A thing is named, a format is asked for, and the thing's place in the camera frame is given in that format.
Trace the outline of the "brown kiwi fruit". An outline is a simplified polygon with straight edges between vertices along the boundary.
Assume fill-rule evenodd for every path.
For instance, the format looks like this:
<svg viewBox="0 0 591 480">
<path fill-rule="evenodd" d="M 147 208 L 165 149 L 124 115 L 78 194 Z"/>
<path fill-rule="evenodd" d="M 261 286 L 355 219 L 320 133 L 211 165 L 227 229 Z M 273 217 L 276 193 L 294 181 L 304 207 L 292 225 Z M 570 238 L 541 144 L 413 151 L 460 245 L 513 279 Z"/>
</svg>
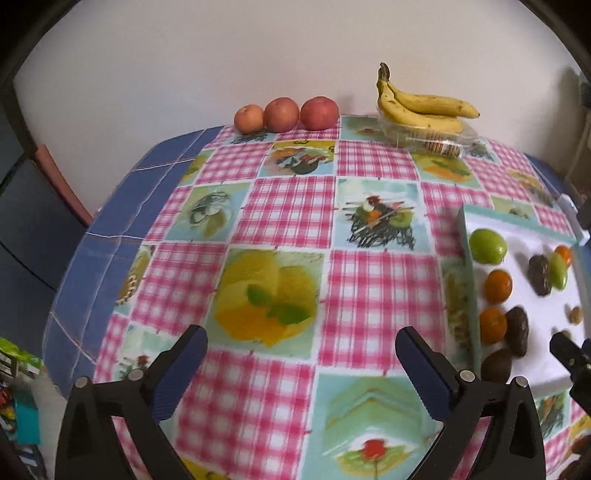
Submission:
<svg viewBox="0 0 591 480">
<path fill-rule="evenodd" d="M 583 322 L 584 316 L 580 306 L 575 306 L 570 310 L 569 322 L 573 325 L 579 325 Z"/>
</svg>

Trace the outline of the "dark brown avocado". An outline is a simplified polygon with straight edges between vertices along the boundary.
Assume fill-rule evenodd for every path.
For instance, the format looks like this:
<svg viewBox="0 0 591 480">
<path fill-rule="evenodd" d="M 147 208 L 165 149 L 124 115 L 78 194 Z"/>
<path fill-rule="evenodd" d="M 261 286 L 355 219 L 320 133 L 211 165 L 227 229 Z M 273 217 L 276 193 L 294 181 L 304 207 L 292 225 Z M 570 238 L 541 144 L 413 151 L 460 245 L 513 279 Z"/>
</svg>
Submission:
<svg viewBox="0 0 591 480">
<path fill-rule="evenodd" d="M 481 365 L 481 379 L 486 382 L 506 384 L 512 371 L 513 356 L 509 349 L 501 348 L 491 353 Z"/>
</svg>

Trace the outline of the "dark brown fruit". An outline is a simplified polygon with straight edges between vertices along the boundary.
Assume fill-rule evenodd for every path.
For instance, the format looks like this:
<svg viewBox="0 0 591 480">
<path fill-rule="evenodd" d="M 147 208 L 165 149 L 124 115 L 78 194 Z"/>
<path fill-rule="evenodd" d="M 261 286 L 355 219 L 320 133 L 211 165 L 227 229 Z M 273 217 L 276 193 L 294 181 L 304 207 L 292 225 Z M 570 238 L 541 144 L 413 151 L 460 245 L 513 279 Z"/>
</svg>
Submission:
<svg viewBox="0 0 591 480">
<path fill-rule="evenodd" d="M 505 314 L 507 330 L 505 342 L 512 352 L 518 358 L 523 358 L 527 354 L 529 339 L 529 319 L 522 306 L 515 306 Z"/>
</svg>

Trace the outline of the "white foam tray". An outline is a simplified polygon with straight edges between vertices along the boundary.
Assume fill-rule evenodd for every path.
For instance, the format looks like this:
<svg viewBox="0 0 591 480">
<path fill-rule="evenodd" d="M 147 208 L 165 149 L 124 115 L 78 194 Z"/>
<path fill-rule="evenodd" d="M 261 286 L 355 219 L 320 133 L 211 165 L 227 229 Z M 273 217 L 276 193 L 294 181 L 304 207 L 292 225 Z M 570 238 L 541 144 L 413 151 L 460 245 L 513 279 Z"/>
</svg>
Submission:
<svg viewBox="0 0 591 480">
<path fill-rule="evenodd" d="M 508 247 L 504 261 L 498 267 L 511 275 L 513 291 L 509 299 L 499 306 L 499 310 L 506 312 L 515 306 L 522 306 L 529 319 L 527 354 L 512 362 L 511 375 L 526 377 L 535 395 L 569 388 L 570 374 L 551 354 L 550 340 L 553 334 L 563 330 L 568 331 L 572 341 L 578 345 L 590 337 L 590 280 L 575 240 L 520 217 L 474 205 L 461 207 L 457 227 L 465 252 L 466 282 L 470 288 L 468 318 L 472 368 L 475 373 L 480 374 L 483 361 L 502 347 L 501 344 L 487 346 L 481 341 L 479 315 L 488 307 L 483 285 L 487 275 L 496 267 L 480 264 L 473 259 L 469 237 L 476 229 L 486 228 L 500 234 Z M 527 278 L 529 259 L 536 254 L 550 254 L 561 244 L 573 249 L 566 288 L 562 291 L 554 289 L 548 296 L 540 297 Z M 581 307 L 584 316 L 579 325 L 569 322 L 570 310 L 575 306 Z"/>
</svg>

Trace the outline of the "orange tangerine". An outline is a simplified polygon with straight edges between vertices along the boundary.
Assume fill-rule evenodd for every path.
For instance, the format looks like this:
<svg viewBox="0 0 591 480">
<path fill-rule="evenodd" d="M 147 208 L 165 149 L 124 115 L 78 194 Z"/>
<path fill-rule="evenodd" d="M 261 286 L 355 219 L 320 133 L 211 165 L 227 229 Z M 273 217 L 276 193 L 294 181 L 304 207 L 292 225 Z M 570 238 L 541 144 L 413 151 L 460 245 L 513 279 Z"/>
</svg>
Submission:
<svg viewBox="0 0 591 480">
<path fill-rule="evenodd" d="M 554 250 L 565 262 L 567 267 L 570 267 L 572 264 L 572 252 L 571 249 L 567 245 L 559 245 Z"/>
<path fill-rule="evenodd" d="M 513 291 L 513 279 L 503 269 L 491 271 L 483 285 L 485 299 L 492 305 L 504 303 L 509 299 Z"/>
<path fill-rule="evenodd" d="M 504 313 L 495 307 L 486 308 L 479 315 L 481 341 L 486 345 L 501 342 L 507 332 L 507 319 Z"/>
</svg>

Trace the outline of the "light green fruit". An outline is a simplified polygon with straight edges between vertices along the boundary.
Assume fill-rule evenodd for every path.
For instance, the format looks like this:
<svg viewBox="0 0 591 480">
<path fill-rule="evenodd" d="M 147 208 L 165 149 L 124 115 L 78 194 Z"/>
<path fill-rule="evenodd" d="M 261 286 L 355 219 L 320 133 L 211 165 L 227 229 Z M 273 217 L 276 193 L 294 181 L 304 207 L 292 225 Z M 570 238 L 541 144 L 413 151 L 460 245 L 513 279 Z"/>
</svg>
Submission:
<svg viewBox="0 0 591 480">
<path fill-rule="evenodd" d="M 564 258 L 557 252 L 548 257 L 549 279 L 553 288 L 564 290 L 568 281 L 568 265 Z"/>
</svg>

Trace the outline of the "dark wrinkled fruit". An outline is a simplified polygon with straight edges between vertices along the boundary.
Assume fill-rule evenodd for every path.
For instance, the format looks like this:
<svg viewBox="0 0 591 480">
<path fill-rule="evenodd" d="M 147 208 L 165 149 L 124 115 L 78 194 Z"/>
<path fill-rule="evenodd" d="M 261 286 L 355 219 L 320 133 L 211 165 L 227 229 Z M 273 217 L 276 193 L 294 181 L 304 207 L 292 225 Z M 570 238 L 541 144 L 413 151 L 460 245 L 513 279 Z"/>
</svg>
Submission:
<svg viewBox="0 0 591 480">
<path fill-rule="evenodd" d="M 528 262 L 527 275 L 533 290 L 538 296 L 546 297 L 551 293 L 549 260 L 546 256 L 533 255 Z"/>
</svg>

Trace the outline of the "blue plaid tablecloth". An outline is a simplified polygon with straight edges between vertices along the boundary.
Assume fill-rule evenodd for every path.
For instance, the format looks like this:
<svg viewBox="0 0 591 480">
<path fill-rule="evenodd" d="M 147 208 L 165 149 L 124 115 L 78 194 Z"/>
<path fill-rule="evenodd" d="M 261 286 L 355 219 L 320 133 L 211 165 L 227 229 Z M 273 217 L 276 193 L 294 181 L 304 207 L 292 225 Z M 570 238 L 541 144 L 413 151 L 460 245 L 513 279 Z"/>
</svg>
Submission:
<svg viewBox="0 0 591 480">
<path fill-rule="evenodd" d="M 153 146 L 127 173 L 84 233 L 49 311 L 42 360 L 68 397 L 80 376 L 91 378 L 115 296 L 132 260 L 189 163 L 221 127 Z"/>
</svg>

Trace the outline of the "green apple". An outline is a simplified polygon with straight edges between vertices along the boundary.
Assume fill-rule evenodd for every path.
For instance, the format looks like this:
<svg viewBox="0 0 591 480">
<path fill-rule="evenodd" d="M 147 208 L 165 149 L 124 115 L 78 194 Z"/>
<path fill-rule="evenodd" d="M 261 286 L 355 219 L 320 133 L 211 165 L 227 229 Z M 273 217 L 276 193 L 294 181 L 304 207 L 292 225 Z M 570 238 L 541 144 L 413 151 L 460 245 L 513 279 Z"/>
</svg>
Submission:
<svg viewBox="0 0 591 480">
<path fill-rule="evenodd" d="M 500 265 L 507 254 L 507 243 L 496 231 L 479 228 L 469 237 L 473 259 L 484 265 Z"/>
</svg>

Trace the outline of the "clear plastic container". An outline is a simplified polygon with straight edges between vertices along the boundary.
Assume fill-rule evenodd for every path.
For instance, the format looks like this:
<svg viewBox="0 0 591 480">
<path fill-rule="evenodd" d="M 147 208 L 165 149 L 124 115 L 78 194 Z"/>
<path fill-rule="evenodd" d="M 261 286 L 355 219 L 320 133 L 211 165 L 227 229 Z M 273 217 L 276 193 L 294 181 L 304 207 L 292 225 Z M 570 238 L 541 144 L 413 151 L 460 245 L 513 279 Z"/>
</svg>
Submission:
<svg viewBox="0 0 591 480">
<path fill-rule="evenodd" d="M 461 121 L 463 126 L 461 133 L 445 133 L 394 123 L 379 110 L 378 124 L 384 137 L 395 147 L 452 159 L 459 159 L 468 154 L 478 139 L 477 132 L 464 121 Z"/>
</svg>

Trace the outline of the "yellow banana bunch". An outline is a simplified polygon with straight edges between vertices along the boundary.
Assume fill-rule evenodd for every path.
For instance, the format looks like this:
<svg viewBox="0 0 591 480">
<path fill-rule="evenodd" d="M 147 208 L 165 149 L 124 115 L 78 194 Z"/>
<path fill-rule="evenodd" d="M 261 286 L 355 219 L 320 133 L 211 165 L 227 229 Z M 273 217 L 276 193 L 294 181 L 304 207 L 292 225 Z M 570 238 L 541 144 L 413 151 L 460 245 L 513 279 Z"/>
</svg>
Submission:
<svg viewBox="0 0 591 480">
<path fill-rule="evenodd" d="M 406 127 L 460 134 L 460 118 L 477 119 L 480 112 L 469 102 L 447 96 L 411 94 L 394 86 L 391 71 L 381 62 L 377 77 L 377 105 L 391 122 Z"/>
</svg>

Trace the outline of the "right red apple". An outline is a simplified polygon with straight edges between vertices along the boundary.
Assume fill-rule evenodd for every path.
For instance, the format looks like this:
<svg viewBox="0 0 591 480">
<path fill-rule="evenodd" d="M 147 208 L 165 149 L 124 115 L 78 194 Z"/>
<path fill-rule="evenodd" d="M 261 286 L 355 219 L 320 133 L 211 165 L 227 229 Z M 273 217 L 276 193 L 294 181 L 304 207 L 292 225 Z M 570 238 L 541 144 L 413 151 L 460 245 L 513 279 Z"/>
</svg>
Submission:
<svg viewBox="0 0 591 480">
<path fill-rule="evenodd" d="M 322 131 L 332 128 L 339 120 L 339 106 L 334 100 L 325 96 L 308 99 L 301 106 L 301 123 L 311 131 Z"/>
</svg>

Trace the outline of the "red apple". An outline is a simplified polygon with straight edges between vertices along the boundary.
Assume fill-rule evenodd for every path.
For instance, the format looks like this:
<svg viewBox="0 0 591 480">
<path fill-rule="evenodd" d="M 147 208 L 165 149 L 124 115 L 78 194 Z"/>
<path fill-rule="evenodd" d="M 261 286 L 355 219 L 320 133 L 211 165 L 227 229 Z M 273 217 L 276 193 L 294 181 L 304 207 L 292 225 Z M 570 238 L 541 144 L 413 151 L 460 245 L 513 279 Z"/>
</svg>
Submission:
<svg viewBox="0 0 591 480">
<path fill-rule="evenodd" d="M 263 111 L 266 130 L 284 133 L 294 129 L 300 120 L 300 108 L 289 97 L 278 97 L 270 101 Z"/>
<path fill-rule="evenodd" d="M 250 135 L 264 128 L 263 108 L 256 104 L 242 106 L 235 112 L 235 129 L 242 135 Z"/>
<path fill-rule="evenodd" d="M 322 131 L 332 128 L 339 120 L 339 106 L 334 100 L 325 96 L 308 99 L 301 106 L 301 123 L 311 131 Z"/>
</svg>

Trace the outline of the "left red apple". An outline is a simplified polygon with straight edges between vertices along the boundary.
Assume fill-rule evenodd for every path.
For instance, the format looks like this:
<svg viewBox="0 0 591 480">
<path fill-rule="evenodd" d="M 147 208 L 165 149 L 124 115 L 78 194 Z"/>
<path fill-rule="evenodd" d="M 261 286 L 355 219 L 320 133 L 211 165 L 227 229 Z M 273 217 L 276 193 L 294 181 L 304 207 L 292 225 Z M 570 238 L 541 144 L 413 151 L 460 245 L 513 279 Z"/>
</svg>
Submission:
<svg viewBox="0 0 591 480">
<path fill-rule="evenodd" d="M 242 106 L 235 112 L 235 129 L 242 135 L 250 135 L 264 128 L 263 108 L 256 104 Z"/>
</svg>

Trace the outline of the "middle red apple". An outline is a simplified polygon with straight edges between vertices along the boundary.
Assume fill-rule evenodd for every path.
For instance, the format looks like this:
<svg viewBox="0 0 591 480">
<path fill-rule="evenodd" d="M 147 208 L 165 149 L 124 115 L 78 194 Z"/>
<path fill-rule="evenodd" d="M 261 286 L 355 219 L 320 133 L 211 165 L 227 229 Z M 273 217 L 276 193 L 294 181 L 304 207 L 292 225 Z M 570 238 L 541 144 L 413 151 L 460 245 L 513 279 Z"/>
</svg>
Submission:
<svg viewBox="0 0 591 480">
<path fill-rule="evenodd" d="M 278 97 L 270 101 L 263 111 L 266 130 L 284 133 L 294 129 L 300 120 L 300 108 L 289 97 Z"/>
</svg>

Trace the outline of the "pink door frame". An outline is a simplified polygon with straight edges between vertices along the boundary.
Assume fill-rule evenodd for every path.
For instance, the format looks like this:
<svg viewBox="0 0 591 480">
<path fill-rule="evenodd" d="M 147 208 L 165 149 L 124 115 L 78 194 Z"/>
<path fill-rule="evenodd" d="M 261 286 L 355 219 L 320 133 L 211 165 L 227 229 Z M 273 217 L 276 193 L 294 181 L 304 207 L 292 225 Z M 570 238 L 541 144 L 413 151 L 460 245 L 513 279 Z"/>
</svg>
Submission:
<svg viewBox="0 0 591 480">
<path fill-rule="evenodd" d="M 65 202 L 66 206 L 77 219 L 85 227 L 88 227 L 93 221 L 92 215 L 84 207 L 65 177 L 62 175 L 45 144 L 42 144 L 37 148 L 35 152 L 35 160 L 58 196 Z"/>
</svg>

